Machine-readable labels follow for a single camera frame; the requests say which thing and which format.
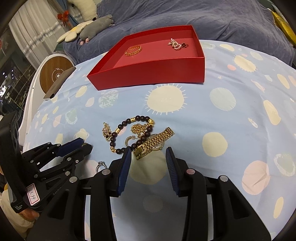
brown phone case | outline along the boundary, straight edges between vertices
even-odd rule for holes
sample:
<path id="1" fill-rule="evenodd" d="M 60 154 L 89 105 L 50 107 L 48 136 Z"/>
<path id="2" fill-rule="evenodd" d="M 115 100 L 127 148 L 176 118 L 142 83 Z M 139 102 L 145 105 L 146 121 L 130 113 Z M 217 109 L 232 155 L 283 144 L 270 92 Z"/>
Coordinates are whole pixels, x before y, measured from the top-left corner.
<path id="1" fill-rule="evenodd" d="M 75 71 L 75 69 L 76 69 L 76 67 L 74 66 L 72 68 L 65 70 L 63 73 L 61 73 L 61 75 L 56 79 L 56 81 L 50 87 L 48 92 L 45 94 L 43 99 L 49 100 L 49 99 L 52 99 L 53 97 L 55 97 L 56 93 L 62 87 L 63 83 Z"/>

gold watch strap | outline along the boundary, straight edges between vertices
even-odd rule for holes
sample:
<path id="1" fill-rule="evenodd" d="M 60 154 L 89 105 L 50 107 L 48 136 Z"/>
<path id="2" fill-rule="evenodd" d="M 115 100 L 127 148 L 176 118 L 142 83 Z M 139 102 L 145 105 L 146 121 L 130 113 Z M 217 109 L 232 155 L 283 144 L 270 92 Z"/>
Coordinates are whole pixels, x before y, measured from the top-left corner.
<path id="1" fill-rule="evenodd" d="M 166 141 L 174 135 L 174 132 L 171 128 L 167 127 L 163 132 L 155 135 L 154 137 L 146 140 L 142 145 L 139 145 L 134 151 L 136 159 L 139 160 L 142 157 L 148 155 L 152 152 L 152 148 L 160 144 L 161 142 Z"/>

table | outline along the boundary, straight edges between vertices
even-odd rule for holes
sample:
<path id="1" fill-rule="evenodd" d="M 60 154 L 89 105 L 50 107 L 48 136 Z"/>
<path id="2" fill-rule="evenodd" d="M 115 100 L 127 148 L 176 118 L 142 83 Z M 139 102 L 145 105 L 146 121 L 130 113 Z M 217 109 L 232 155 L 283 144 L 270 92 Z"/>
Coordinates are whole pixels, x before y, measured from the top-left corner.
<path id="1" fill-rule="evenodd" d="M 111 199 L 119 241 L 181 240 L 186 198 L 178 198 L 171 187 L 164 155 L 168 146 L 177 158 L 205 176 L 227 175 L 272 237 L 295 210 L 296 71 L 275 57 L 243 46 L 210 40 L 201 40 L 201 44 L 204 84 L 97 91 L 86 76 L 100 55 L 77 65 L 56 97 L 43 102 L 32 121 L 24 150 L 77 137 L 94 146 L 77 165 L 79 178 L 93 176 L 99 161 L 108 166 L 120 157 L 110 151 L 102 135 L 103 122 L 115 130 L 127 118 L 148 115 L 155 120 L 153 133 L 168 126 L 175 132 L 162 150 L 141 161 L 133 158 L 125 191 Z M 124 147 L 132 135 L 130 127 L 120 132 L 116 147 Z M 90 239 L 89 210 L 85 227 Z"/>

red bow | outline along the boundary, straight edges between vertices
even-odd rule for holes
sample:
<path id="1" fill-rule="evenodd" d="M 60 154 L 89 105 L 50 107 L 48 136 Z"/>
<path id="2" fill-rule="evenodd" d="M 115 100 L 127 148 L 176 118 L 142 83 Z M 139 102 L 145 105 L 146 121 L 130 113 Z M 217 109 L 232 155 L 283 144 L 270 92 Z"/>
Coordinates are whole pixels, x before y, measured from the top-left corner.
<path id="1" fill-rule="evenodd" d="M 61 20 L 63 22 L 64 26 L 66 25 L 66 22 L 69 21 L 68 15 L 69 15 L 68 10 L 66 10 L 63 14 L 58 14 L 57 15 L 58 20 Z"/>

blue curtain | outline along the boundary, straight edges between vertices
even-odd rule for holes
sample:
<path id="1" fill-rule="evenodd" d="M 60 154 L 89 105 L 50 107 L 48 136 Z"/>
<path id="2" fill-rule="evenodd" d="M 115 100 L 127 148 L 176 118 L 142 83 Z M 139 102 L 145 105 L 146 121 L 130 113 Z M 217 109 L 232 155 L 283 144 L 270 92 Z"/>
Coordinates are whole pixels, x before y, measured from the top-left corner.
<path id="1" fill-rule="evenodd" d="M 56 0 L 58 4 L 62 7 L 64 11 L 68 10 L 68 2 L 67 0 Z M 78 22 L 76 21 L 75 18 L 71 14 L 68 15 L 70 23 L 75 27 L 78 25 Z"/>

